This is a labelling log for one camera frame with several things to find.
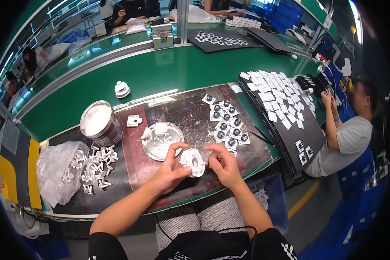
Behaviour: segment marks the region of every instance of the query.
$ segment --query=metal tin can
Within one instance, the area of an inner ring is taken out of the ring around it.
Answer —
[[[116,144],[123,135],[123,122],[107,101],[96,101],[83,112],[79,122],[82,134],[99,147]]]

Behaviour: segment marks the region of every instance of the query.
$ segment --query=black round component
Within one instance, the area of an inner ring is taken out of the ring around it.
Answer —
[[[227,129],[227,124],[226,124],[226,123],[221,123],[221,125],[219,126],[219,128],[220,128],[221,130],[225,130],[225,129]]]
[[[223,131],[218,131],[217,137],[218,137],[219,139],[222,139],[224,136],[225,136],[225,133],[224,133]]]
[[[241,141],[245,142],[245,141],[247,141],[247,139],[248,139],[248,136],[246,134],[243,134],[241,136]]]
[[[229,140],[228,140],[228,144],[229,144],[230,146],[233,146],[233,145],[235,144],[235,139],[234,139],[234,138],[229,139]]]

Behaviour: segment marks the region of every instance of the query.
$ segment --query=black shirt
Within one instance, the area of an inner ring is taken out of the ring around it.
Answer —
[[[179,234],[155,260],[251,259],[247,232],[220,234],[215,231],[192,231]],[[274,228],[257,234],[254,259],[297,260],[293,246]],[[94,233],[88,241],[90,260],[128,260],[120,242],[107,233]]]
[[[230,0],[212,0],[211,11],[221,11],[229,9]]]
[[[128,21],[130,18],[137,18],[142,15],[146,16],[146,5],[144,0],[134,0],[134,1],[127,1],[123,0],[120,1],[118,4],[116,4],[113,8],[113,24],[115,20],[119,18],[119,11],[124,10],[125,16],[123,16],[123,19],[121,20],[121,23],[118,25],[125,25],[125,22]]]

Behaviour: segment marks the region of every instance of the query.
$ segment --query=yellow panel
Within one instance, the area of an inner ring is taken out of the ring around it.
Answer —
[[[29,198],[32,208],[42,209],[38,182],[36,179],[36,161],[39,157],[39,143],[32,138],[29,145],[29,157],[27,161],[27,181],[29,183]]]
[[[16,172],[6,158],[0,155],[0,187],[6,200],[17,204]]]

